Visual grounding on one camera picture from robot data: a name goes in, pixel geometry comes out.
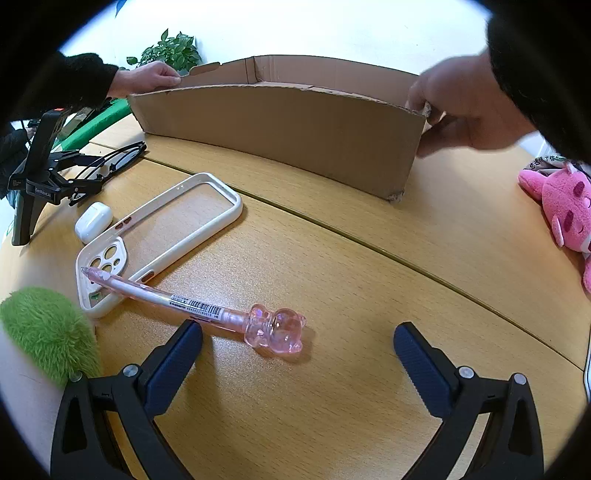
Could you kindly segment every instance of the blue gripper pad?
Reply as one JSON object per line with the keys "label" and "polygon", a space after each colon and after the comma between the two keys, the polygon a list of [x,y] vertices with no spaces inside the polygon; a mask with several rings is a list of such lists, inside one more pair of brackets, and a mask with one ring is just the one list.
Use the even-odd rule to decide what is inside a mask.
{"label": "blue gripper pad", "polygon": [[412,333],[413,329],[416,330],[408,322],[396,327],[394,351],[429,413],[433,417],[444,419],[452,412],[452,389],[425,350],[431,347],[422,336],[421,339],[417,338]]}
{"label": "blue gripper pad", "polygon": [[192,320],[185,321],[190,322],[190,325],[176,340],[174,346],[146,383],[144,410],[150,417],[166,412],[201,351],[203,344],[201,326]]}

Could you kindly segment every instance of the green mat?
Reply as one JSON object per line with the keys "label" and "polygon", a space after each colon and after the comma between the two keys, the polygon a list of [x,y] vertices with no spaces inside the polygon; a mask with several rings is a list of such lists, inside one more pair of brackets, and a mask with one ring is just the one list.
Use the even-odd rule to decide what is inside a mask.
{"label": "green mat", "polygon": [[86,125],[80,127],[68,138],[63,140],[61,142],[62,150],[80,150],[88,144],[90,139],[130,113],[131,108],[129,108],[127,100],[117,98],[107,110],[97,115]]}

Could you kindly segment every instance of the green fluffy toy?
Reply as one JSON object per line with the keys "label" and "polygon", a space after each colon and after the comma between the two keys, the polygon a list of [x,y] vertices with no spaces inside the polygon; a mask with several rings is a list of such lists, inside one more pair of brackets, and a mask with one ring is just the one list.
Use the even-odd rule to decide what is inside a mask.
{"label": "green fluffy toy", "polygon": [[53,290],[26,287],[0,304],[4,331],[49,378],[65,385],[70,373],[100,375],[95,336],[82,311]]}

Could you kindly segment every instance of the cardboard box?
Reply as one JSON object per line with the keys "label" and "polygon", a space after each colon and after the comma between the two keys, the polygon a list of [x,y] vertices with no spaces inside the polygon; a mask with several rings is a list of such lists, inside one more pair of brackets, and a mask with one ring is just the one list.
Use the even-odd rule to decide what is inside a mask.
{"label": "cardboard box", "polygon": [[403,107],[415,79],[354,61],[270,55],[197,66],[176,89],[128,100],[147,133],[270,158],[398,200],[425,125],[424,114]]}

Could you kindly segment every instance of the pen barcode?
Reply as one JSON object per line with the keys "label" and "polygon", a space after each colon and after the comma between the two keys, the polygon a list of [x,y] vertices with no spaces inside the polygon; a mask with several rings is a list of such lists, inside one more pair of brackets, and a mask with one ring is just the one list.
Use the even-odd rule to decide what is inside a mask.
{"label": "pen barcode", "polygon": [[187,299],[178,295],[173,295],[171,300],[175,302],[176,306],[181,307],[183,310],[219,320],[221,307],[210,305],[209,303],[203,303],[198,300]]}

